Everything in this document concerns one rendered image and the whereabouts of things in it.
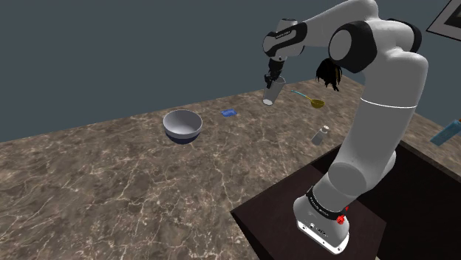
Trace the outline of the grey tumbler cup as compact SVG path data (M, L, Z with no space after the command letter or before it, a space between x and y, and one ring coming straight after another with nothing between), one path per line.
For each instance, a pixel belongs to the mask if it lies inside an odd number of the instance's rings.
M286 81L282 76L279 76L276 80L272 81L264 90L264 96L262 98L263 104L272 106L285 84Z

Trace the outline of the black leafy plant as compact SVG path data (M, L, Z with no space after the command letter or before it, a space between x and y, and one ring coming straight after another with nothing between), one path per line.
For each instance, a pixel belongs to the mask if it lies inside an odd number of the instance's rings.
M336 92L339 92L338 84L341 82L342 75L342 68L336 65L330 58L325 58L318 66L315 78L318 82L322 80L325 87L331 84L332 88Z

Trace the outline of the grey salt shaker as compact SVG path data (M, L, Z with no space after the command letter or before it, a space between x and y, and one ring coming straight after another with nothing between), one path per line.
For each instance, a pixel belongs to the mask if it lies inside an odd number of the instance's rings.
M316 134L312 137L311 142L316 146L321 145L321 143L323 142L323 140L324 140L325 136L327 135L328 131L329 131L328 126L322 126L316 132Z

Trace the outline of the white and navy bowl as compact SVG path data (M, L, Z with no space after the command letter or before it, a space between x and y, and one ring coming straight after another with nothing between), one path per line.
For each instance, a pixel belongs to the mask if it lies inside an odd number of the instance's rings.
M198 138L202 129L202 118L187 109L169 112L163 118L166 136L177 144L188 144Z

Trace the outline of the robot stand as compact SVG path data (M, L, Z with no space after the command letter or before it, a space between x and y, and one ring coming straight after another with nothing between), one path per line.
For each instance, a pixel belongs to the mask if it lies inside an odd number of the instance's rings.
M304 235L293 203L337 153L328 151L232 210L260 260L461 260L461 177L405 142L393 169L349 206L342 253Z

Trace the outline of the blue flat tool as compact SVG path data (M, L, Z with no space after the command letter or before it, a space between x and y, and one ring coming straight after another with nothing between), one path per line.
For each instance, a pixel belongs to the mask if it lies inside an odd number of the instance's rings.
M430 142L436 146L441 146L443 143L451 139L453 136L461 132L461 119L454 120L449 125L447 125L443 130L439 131L434 135Z

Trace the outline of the framed wall picture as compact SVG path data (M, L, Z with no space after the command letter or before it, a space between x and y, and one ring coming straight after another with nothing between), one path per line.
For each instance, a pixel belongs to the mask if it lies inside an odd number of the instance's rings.
M461 41L461 0L450 0L426 31Z

